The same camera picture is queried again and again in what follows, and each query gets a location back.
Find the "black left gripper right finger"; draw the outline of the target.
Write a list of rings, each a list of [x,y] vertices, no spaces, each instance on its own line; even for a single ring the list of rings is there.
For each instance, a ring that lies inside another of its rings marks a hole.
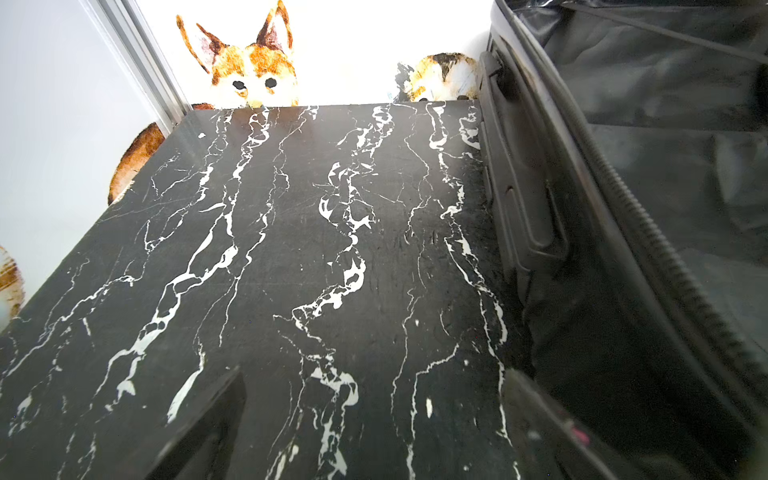
[[[525,479],[645,477],[516,369],[505,372],[501,406]]]

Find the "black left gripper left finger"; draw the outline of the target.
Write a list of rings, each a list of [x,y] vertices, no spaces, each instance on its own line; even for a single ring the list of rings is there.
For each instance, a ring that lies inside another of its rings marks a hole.
[[[194,414],[171,433],[143,449],[144,479],[224,479],[227,477],[247,400],[236,367],[211,387]]]

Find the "black hard-shell suitcase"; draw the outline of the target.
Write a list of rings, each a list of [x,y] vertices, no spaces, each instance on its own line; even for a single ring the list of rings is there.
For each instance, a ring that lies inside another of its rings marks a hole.
[[[767,5],[497,1],[480,139],[523,363],[643,479],[767,475]]]

